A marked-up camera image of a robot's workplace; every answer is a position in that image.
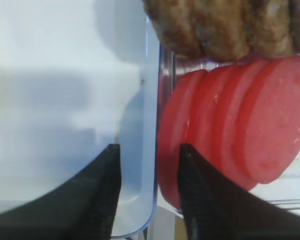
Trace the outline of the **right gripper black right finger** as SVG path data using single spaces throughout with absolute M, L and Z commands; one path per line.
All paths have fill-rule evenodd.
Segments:
M 300 240 L 300 216 L 246 192 L 190 144 L 179 152 L 179 195 L 190 240 Z

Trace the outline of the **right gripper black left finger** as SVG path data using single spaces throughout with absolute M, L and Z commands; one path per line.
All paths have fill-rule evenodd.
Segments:
M 109 240 L 122 186 L 121 150 L 109 144 L 68 181 L 0 213 L 0 240 Z

